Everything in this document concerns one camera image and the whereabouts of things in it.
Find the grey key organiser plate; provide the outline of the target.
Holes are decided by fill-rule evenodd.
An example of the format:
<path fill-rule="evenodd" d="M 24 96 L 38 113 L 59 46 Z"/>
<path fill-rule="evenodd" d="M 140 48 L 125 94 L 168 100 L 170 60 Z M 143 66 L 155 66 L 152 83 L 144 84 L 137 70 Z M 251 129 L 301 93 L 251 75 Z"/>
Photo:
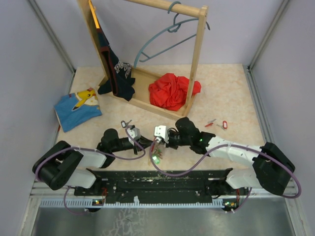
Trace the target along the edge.
<path fill-rule="evenodd" d="M 152 148 L 151 148 L 151 155 L 149 156 L 149 164 L 152 164 L 153 163 L 153 160 L 152 160 L 152 156 L 153 155 L 156 155 L 160 158 L 161 160 L 161 152 L 160 152 L 160 149 L 158 147 L 158 144 L 155 144 Z"/>

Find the key with green tag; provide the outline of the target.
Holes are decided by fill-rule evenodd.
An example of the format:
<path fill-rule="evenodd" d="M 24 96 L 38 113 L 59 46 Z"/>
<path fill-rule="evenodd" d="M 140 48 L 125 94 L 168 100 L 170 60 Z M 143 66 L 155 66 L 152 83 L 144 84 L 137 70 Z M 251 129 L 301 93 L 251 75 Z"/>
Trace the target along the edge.
<path fill-rule="evenodd" d="M 156 165 L 158 165 L 158 164 L 160 163 L 160 158 L 159 158 L 158 156 L 156 156 L 156 155 L 153 155 L 153 156 L 152 156 L 152 160 L 153 160 L 153 162 L 154 162 Z"/>

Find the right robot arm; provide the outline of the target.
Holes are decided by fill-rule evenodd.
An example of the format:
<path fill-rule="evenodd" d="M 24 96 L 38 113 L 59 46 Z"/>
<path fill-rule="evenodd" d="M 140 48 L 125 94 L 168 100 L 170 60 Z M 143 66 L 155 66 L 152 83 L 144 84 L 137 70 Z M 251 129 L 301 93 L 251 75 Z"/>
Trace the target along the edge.
<path fill-rule="evenodd" d="M 189 118 L 176 121 L 167 131 L 167 146 L 177 149 L 188 146 L 197 154 L 226 159 L 246 168 L 232 169 L 220 182 L 224 194 L 232 194 L 243 187 L 263 188 L 271 194 L 283 196 L 295 166 L 274 143 L 249 146 L 235 143 L 213 133 L 200 131 Z"/>

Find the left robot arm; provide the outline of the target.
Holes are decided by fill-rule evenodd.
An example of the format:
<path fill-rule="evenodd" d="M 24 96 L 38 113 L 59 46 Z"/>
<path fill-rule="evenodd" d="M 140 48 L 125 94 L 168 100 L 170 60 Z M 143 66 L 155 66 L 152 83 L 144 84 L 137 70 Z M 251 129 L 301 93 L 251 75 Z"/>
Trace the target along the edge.
<path fill-rule="evenodd" d="M 71 146 L 66 141 L 57 142 L 32 167 L 38 181 L 44 182 L 52 190 L 65 185 L 85 188 L 92 195 L 102 191 L 102 182 L 96 179 L 91 168 L 107 168 L 114 160 L 137 160 L 146 154 L 152 140 L 143 137 L 135 126 L 125 129 L 127 137 L 119 138 L 116 129 L 105 130 L 96 149 Z M 118 157 L 115 152 L 133 150 L 142 155 L 134 158 Z"/>

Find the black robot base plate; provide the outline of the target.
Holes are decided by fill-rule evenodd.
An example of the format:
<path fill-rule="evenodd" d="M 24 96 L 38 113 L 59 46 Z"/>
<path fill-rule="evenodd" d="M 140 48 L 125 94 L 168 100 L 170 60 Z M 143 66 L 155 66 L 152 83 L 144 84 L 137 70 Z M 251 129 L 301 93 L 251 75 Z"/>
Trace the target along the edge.
<path fill-rule="evenodd" d="M 194 204 L 211 203 L 223 196 L 245 196 L 248 190 L 227 185 L 230 169 L 197 170 L 180 177 L 158 171 L 96 171 L 96 182 L 89 189 L 76 187 L 75 196 L 104 196 L 108 204 Z"/>

